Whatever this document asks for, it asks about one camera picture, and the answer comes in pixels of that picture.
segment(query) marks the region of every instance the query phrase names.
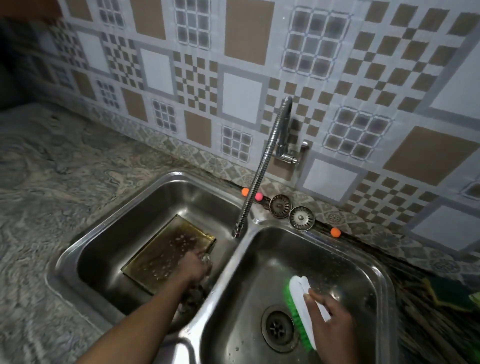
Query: forearm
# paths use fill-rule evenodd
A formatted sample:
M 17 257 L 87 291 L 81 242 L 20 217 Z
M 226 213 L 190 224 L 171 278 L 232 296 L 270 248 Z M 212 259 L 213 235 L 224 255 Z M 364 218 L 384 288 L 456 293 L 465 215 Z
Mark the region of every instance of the forearm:
M 149 302 L 102 336 L 77 363 L 150 364 L 188 285 L 188 279 L 174 273 Z

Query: countertop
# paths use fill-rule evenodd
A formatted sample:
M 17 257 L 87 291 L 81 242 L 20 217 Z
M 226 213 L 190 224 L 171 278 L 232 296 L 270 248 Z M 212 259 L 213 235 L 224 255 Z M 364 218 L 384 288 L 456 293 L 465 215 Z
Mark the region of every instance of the countertop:
M 47 286 L 49 260 L 75 235 L 187 162 L 67 112 L 29 104 L 0 115 L 0 363 L 71 363 L 101 335 Z M 467 363 L 478 313 L 436 308 L 429 273 L 354 238 L 390 271 L 402 360 Z

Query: hand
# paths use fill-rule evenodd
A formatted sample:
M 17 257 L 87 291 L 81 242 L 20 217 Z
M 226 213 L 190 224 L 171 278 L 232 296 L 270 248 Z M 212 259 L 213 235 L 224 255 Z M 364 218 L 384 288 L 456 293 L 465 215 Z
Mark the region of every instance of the hand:
M 350 313 L 333 297 L 321 296 L 309 289 L 303 295 L 313 325 L 313 337 L 325 364 L 357 364 L 357 341 Z M 316 302 L 324 305 L 332 318 L 324 321 Z
M 211 269 L 211 265 L 202 262 L 200 258 L 203 252 L 202 249 L 192 250 L 179 261 L 177 273 L 188 283 L 202 280 Z

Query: stainless steel sink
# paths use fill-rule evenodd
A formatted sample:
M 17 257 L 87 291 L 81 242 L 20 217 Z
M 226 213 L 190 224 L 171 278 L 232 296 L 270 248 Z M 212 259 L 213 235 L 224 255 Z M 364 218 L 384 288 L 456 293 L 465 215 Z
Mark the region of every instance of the stainless steel sink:
M 150 298 L 120 268 L 179 214 L 218 242 L 208 297 L 196 314 L 176 315 L 156 363 L 320 363 L 297 343 L 284 305 L 282 290 L 293 274 L 307 276 L 351 312 L 361 363 L 397 363 L 395 292 L 384 268 L 349 244 L 293 230 L 257 204 L 243 235 L 233 239 L 242 202 L 238 192 L 210 181 L 167 173 L 53 258 L 48 283 L 87 320 L 109 329 Z

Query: green and white brush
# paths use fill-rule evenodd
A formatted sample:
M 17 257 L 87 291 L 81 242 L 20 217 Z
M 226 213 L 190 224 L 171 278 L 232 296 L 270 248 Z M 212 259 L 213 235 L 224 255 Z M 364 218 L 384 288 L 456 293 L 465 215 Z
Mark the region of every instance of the green and white brush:
M 293 276 L 283 289 L 285 304 L 292 314 L 293 323 L 300 334 L 303 347 L 307 351 L 312 349 L 317 350 L 315 340 L 313 339 L 312 320 L 310 319 L 307 304 L 303 298 L 303 294 L 308 293 L 309 288 L 310 283 L 307 277 Z M 318 302 L 317 305 L 324 320 L 330 320 L 330 314 L 325 306 Z

